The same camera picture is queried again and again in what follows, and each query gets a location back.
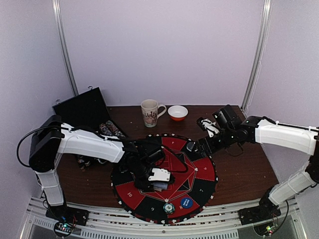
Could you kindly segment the blue playing card deck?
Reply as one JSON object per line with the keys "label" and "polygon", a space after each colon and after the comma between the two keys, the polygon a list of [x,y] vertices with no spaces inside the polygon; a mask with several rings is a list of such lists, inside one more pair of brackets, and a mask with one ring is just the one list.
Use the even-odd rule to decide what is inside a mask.
{"label": "blue playing card deck", "polygon": [[166,182],[153,182],[153,189],[155,191],[163,191],[163,190],[167,190],[168,188],[168,184]]}

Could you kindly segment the clear dealer button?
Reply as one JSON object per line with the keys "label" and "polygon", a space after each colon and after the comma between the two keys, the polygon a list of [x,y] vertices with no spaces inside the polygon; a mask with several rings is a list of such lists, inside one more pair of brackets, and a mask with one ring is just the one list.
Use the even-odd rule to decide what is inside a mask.
{"label": "clear dealer button", "polygon": [[197,144],[194,141],[188,142],[186,145],[186,149],[190,152],[197,152],[198,148],[197,148]]}

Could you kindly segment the poker chip stack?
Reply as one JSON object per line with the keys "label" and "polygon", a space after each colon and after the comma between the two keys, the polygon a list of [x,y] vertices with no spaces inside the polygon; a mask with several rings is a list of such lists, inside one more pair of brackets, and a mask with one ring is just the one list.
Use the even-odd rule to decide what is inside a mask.
{"label": "poker chip stack", "polygon": [[175,206],[172,203],[165,203],[163,205],[163,210],[166,214],[171,215],[175,212]]}

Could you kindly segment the blue small blind button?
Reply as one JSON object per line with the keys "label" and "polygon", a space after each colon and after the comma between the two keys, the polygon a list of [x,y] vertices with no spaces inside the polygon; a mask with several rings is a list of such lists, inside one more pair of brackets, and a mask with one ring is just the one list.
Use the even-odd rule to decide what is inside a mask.
{"label": "blue small blind button", "polygon": [[193,206],[193,200],[190,197],[184,197],[180,201],[180,206],[184,209],[189,209]]}

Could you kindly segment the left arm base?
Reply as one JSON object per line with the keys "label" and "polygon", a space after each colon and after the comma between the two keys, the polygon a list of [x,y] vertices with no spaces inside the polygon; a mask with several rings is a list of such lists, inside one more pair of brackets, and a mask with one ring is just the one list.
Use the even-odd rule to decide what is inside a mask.
{"label": "left arm base", "polygon": [[87,223],[89,216],[87,210],[69,207],[65,203],[61,206],[51,206],[45,201],[43,205],[46,209],[46,216],[57,221],[53,226],[53,231],[60,238],[70,236],[76,226],[85,226]]}

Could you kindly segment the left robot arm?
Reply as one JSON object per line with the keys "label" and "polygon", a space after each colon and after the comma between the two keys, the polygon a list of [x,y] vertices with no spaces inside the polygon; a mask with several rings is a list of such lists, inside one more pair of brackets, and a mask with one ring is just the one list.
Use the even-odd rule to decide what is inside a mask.
{"label": "left robot arm", "polygon": [[63,123],[58,115],[51,116],[29,135],[32,137],[29,161],[22,165],[35,172],[53,214],[61,221],[69,220],[72,211],[65,204],[56,173],[59,154],[77,154],[118,163],[133,173],[138,189],[166,189],[175,180],[170,171],[152,167],[146,161],[164,154],[165,146],[161,143],[101,135],[87,126],[73,127]]}

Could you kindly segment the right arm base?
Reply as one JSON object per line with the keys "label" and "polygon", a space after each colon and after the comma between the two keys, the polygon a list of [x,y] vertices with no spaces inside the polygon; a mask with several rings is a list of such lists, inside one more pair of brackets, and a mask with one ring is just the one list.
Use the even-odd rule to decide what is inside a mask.
{"label": "right arm base", "polygon": [[271,236],[277,229],[281,211],[278,207],[267,209],[262,206],[240,209],[238,216],[241,225],[257,224],[253,226],[255,233],[259,236]]}

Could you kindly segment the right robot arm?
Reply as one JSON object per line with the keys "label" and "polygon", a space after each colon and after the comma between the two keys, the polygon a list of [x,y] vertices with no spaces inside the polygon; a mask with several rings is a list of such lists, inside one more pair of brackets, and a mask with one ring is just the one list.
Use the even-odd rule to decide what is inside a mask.
{"label": "right robot arm", "polygon": [[237,144],[258,143],[297,150],[309,156],[308,162],[288,180],[275,185],[256,208],[259,219],[267,219],[286,199],[319,182],[319,129],[274,121],[266,116],[241,120],[230,105],[213,113],[214,121],[199,118],[197,124],[208,133],[188,146],[189,151],[212,156]]}

